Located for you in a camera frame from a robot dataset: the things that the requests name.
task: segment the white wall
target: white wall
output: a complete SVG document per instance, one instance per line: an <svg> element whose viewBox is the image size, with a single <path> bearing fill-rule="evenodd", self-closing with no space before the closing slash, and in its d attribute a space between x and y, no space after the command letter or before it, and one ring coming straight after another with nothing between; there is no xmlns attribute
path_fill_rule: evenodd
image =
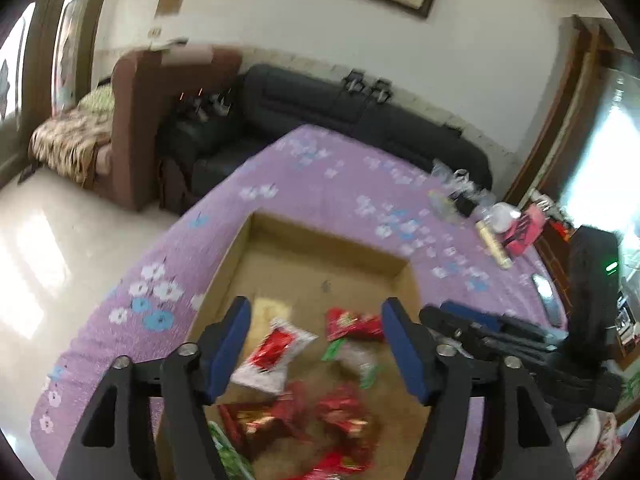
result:
<svg viewBox="0 0 640 480"><path fill-rule="evenodd" d="M161 40L247 43L361 68L461 116L509 152L527 136L563 16L607 17L598 0L436 0L427 20L373 0L105 0L96 48Z"/></svg>

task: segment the doorway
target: doorway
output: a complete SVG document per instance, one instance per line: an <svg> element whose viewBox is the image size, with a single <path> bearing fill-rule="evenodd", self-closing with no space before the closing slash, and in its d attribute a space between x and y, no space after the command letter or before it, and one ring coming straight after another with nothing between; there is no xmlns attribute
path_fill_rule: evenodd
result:
<svg viewBox="0 0 640 480"><path fill-rule="evenodd" d="M0 46L0 187L28 163L40 124L90 91L104 0L35 0Z"/></svg>

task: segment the metal screw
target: metal screw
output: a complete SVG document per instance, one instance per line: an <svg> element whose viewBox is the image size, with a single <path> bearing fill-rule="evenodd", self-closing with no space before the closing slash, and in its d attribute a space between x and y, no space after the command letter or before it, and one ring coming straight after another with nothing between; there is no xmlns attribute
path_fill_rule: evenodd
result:
<svg viewBox="0 0 640 480"><path fill-rule="evenodd" d="M509 355L504 358L504 364L507 368L511 368L513 370L517 370L518 368L522 368L522 361L513 355Z"/></svg>
<svg viewBox="0 0 640 480"><path fill-rule="evenodd" d="M436 346L436 352L443 357L453 357L458 353L455 347L447 344Z"/></svg>
<svg viewBox="0 0 640 480"><path fill-rule="evenodd" d="M178 346L178 355L187 357L194 355L198 351L198 345L196 343L185 343Z"/></svg>
<svg viewBox="0 0 640 480"><path fill-rule="evenodd" d="M122 370L131 364L131 359L129 359L126 355L121 355L120 357L116 357L111 363L111 368L116 368L116 370Z"/></svg>

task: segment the sofa armrest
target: sofa armrest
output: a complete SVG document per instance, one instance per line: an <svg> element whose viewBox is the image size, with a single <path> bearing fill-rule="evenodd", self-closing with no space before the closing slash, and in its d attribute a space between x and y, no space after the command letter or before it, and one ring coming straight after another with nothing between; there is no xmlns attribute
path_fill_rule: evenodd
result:
<svg viewBox="0 0 640 480"><path fill-rule="evenodd" d="M204 56L175 56L178 48L129 52L113 69L113 199L128 209L140 210L158 195L156 133L173 98L225 89L242 62L240 52L231 48L203 46Z"/></svg>

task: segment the black leather sofa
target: black leather sofa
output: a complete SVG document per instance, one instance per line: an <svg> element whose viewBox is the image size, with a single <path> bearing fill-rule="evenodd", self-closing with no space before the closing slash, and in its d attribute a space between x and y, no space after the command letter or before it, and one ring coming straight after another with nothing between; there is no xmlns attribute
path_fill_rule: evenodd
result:
<svg viewBox="0 0 640 480"><path fill-rule="evenodd" d="M381 104L366 92L349 92L340 83L258 64L237 85L227 117L211 121L204 132L188 124L159 132L165 146L159 152L161 206L184 212L248 158L302 124L353 137L427 172L437 158L492 187L487 156L460 130Z"/></svg>

